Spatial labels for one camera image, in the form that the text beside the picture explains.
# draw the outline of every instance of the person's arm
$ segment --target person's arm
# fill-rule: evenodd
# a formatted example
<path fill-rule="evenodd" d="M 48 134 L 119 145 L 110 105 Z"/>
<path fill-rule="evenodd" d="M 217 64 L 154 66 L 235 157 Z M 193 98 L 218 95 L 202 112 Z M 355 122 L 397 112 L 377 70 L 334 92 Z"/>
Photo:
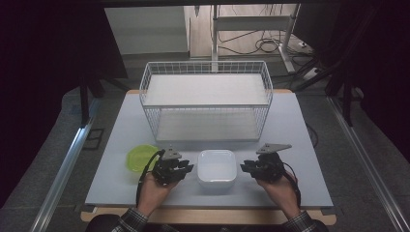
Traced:
<path fill-rule="evenodd" d="M 290 182 L 281 177 L 274 183 L 256 180 L 265 189 L 271 200 L 280 207 L 288 221 L 283 225 L 292 232 L 317 231 L 316 225 L 306 211 L 301 212 L 298 207 L 296 193 Z"/>
<path fill-rule="evenodd" d="M 148 173 L 144 179 L 137 207 L 128 209 L 118 220 L 118 225 L 112 231 L 141 232 L 148 221 L 148 217 L 162 204 L 177 184 L 159 185 L 153 175 Z"/>

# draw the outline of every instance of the white container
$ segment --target white container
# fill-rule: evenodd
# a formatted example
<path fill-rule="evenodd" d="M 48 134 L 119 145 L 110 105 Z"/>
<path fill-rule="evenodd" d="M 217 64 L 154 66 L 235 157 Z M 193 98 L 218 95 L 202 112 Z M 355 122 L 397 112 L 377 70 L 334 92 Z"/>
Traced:
<path fill-rule="evenodd" d="M 235 181 L 235 155 L 228 150 L 206 150 L 198 156 L 198 181 L 206 189 L 227 189 Z"/>

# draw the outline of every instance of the wire basket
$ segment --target wire basket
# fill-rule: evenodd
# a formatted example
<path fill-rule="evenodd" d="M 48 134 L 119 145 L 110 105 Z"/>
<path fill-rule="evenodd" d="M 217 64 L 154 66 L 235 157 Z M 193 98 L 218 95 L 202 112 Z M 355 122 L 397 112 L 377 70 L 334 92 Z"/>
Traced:
<path fill-rule="evenodd" d="M 157 141 L 257 141 L 273 95 L 263 61 L 148 63 L 139 90 Z"/>

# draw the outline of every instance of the human hand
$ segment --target human hand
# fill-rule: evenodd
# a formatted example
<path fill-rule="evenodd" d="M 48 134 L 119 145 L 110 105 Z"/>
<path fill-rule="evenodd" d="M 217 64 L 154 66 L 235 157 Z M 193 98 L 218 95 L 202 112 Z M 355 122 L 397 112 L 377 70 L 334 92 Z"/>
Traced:
<path fill-rule="evenodd" d="M 136 210 L 149 217 L 166 199 L 178 182 L 166 186 L 158 184 L 151 172 L 147 173 Z"/>
<path fill-rule="evenodd" d="M 269 198 L 280 207 L 288 219 L 297 216 L 301 212 L 298 207 L 296 193 L 290 182 L 284 176 L 274 183 L 268 183 L 257 179 L 256 182 L 259 186 L 265 189 Z"/>

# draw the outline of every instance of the green bowl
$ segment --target green bowl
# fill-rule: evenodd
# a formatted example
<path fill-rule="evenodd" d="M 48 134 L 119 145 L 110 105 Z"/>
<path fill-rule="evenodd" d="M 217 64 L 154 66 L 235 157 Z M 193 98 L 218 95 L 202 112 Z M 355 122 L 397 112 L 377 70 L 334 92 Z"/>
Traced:
<path fill-rule="evenodd" d="M 127 154 L 127 168 L 134 172 L 141 173 L 144 170 L 145 165 L 159 149 L 149 144 L 143 144 L 132 148 Z M 150 164 L 150 168 L 154 167 L 155 161 Z"/>

